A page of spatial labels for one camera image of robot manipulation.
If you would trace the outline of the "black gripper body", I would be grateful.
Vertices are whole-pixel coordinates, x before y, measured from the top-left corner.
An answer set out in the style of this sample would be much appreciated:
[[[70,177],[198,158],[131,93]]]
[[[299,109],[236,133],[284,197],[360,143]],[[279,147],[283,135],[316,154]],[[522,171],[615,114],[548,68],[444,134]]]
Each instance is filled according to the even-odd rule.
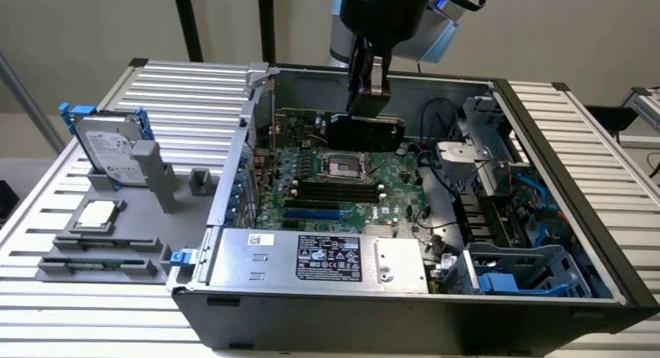
[[[340,19],[364,40],[375,56],[388,58],[394,47],[411,39],[422,22],[428,0],[342,0]]]

